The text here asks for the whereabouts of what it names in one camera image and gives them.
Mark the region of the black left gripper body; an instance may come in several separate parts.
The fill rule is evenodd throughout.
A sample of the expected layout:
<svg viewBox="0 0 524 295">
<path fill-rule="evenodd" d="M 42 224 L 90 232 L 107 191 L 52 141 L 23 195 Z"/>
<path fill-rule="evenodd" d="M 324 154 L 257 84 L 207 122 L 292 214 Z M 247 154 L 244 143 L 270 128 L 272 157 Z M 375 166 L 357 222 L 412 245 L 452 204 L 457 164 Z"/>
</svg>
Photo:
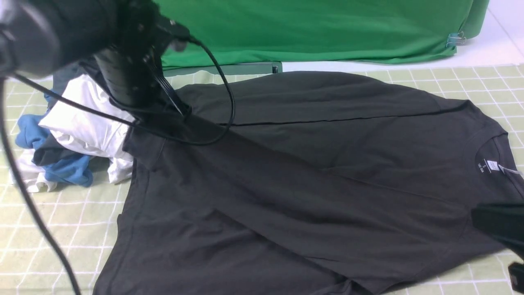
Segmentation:
<svg viewBox="0 0 524 295">
<path fill-rule="evenodd" d="M 95 55 L 114 104 L 139 118 L 164 106 L 186 118 L 191 107 L 168 85 L 161 57 L 185 49 L 189 30 L 161 15 L 151 0 L 116 0 L 110 45 Z"/>
</svg>

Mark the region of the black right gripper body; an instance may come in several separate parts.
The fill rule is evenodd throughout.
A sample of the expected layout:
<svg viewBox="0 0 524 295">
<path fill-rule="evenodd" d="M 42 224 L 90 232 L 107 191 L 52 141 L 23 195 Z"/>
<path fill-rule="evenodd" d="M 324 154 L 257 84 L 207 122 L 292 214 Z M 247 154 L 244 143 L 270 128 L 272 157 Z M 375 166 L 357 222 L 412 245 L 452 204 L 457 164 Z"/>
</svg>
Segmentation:
<svg viewBox="0 0 524 295">
<path fill-rule="evenodd" d="M 524 259 L 524 204 L 479 204 L 473 226 Z"/>
</svg>

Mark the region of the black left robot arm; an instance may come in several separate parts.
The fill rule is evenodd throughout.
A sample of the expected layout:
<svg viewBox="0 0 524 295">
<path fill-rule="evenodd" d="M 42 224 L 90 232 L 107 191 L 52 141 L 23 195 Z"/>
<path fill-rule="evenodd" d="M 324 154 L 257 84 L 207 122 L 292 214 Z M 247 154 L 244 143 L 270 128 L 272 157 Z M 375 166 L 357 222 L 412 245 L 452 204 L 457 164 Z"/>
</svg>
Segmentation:
<svg viewBox="0 0 524 295">
<path fill-rule="evenodd" d="M 1 77 L 43 78 L 94 57 L 94 80 L 117 107 L 153 113 L 165 103 L 185 117 L 191 108 L 168 86 L 161 56 L 189 37 L 151 0 L 2 0 Z"/>
</svg>

